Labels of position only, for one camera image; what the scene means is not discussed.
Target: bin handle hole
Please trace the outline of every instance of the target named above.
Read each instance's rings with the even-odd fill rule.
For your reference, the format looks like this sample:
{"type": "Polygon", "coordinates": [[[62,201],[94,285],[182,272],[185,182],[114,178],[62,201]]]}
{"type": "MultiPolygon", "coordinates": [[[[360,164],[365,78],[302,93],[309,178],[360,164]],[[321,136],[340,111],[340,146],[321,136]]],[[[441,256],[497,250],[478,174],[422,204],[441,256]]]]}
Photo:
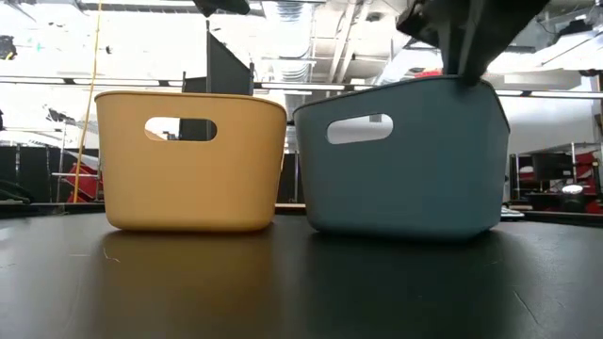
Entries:
{"type": "Polygon", "coordinates": [[[204,142],[216,138],[218,126],[209,119],[155,117],[144,124],[144,134],[154,141],[204,142]]]}
{"type": "Polygon", "coordinates": [[[389,137],[393,130],[391,117],[372,113],[331,122],[327,127],[327,140],[333,145],[375,141],[389,137]]]}

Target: yellow plastic bin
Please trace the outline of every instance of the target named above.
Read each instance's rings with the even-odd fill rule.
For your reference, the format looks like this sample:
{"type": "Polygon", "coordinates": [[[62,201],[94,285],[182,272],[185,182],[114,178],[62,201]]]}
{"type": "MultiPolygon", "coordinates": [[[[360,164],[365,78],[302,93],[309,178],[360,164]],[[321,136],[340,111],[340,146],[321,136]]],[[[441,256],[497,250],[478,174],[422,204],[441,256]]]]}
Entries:
{"type": "Polygon", "coordinates": [[[286,113],[242,95],[98,95],[106,217],[125,230],[244,232],[274,216],[286,113]],[[157,140],[156,117],[207,119],[209,141],[157,140]]]}

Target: plastic storage bin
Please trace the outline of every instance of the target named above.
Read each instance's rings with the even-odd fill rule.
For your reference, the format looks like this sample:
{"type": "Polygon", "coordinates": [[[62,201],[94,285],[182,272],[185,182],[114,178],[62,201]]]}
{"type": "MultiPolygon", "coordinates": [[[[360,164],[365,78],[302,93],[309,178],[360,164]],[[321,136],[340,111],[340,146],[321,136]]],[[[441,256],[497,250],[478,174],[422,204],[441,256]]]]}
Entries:
{"type": "Polygon", "coordinates": [[[107,92],[96,97],[106,216],[118,228],[252,231],[274,216],[285,110],[248,96],[107,92]],[[207,119],[209,141],[157,140],[150,118],[207,119]]]}
{"type": "Polygon", "coordinates": [[[463,239],[499,222],[510,129],[488,83],[405,81],[303,105],[294,120],[317,230],[463,239]],[[388,137],[328,140],[334,121],[378,113],[393,122],[388,137]]]}

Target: blue plastic bin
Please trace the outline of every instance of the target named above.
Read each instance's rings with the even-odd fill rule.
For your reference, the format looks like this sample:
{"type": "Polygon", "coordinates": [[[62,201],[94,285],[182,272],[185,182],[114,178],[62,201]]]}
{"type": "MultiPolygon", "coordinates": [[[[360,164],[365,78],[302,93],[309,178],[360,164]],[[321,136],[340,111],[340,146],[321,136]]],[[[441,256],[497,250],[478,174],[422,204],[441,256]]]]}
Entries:
{"type": "Polygon", "coordinates": [[[404,81],[303,105],[294,120],[307,216],[319,231],[467,239],[500,220],[510,129],[486,82],[404,81]],[[334,121],[378,113],[393,122],[388,137],[328,140],[334,121]]]}

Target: black table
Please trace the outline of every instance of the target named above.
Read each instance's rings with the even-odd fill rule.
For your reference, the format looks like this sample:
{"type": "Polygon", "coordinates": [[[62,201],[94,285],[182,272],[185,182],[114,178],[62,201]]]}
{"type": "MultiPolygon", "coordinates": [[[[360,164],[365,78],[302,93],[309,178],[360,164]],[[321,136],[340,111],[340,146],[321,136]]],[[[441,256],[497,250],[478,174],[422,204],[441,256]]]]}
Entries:
{"type": "Polygon", "coordinates": [[[0,220],[0,338],[601,338],[603,230],[518,222],[463,245],[117,232],[0,220]]]}

